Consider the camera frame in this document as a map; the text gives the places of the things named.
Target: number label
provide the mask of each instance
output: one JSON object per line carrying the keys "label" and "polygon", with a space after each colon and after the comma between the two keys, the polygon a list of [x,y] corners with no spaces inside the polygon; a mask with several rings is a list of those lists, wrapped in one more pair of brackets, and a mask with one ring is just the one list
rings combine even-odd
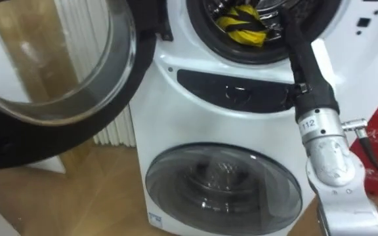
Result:
{"label": "number label", "polygon": [[300,132],[301,135],[308,134],[309,132],[315,131],[319,129],[319,125],[315,120],[315,117],[309,117],[304,119],[303,121],[300,122]]}

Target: black control panel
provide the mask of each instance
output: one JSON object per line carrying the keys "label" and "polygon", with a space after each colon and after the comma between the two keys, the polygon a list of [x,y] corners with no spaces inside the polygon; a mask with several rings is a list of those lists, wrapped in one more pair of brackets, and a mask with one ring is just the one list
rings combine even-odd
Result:
{"label": "black control panel", "polygon": [[290,84],[258,81],[181,69],[177,81],[192,94],[222,108],[275,113],[293,107]]}

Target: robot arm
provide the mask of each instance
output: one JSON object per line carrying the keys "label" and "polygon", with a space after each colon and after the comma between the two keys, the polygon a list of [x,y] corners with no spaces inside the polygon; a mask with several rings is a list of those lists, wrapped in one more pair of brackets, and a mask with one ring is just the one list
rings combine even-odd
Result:
{"label": "robot arm", "polygon": [[333,89],[320,72],[311,44],[286,10],[280,14],[295,80],[291,98],[323,235],[378,236],[378,208],[364,189],[365,168],[345,136],[355,131],[365,138],[366,121],[341,122]]}

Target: washing machine door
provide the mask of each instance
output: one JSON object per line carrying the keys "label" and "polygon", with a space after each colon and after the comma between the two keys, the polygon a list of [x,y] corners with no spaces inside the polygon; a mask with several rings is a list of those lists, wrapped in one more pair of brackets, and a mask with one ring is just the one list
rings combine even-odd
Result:
{"label": "washing machine door", "polygon": [[222,144],[162,153],[147,172],[146,188],[168,215],[222,235],[278,231],[302,208],[301,189],[286,168],[255,151]]}
{"label": "washing machine door", "polygon": [[0,168],[62,153],[120,113],[152,62],[160,2],[0,3]]}

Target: door glass window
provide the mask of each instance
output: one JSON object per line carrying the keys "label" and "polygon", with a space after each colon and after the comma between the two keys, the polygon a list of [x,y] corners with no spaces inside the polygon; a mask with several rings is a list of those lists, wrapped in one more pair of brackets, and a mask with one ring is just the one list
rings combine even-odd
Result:
{"label": "door glass window", "polygon": [[126,0],[0,3],[0,109],[40,125],[80,121],[128,79],[136,50]]}
{"label": "door glass window", "polygon": [[146,175],[153,201],[185,224],[224,235],[263,235],[300,214],[294,176],[269,157],[239,147],[194,144],[166,151]]}

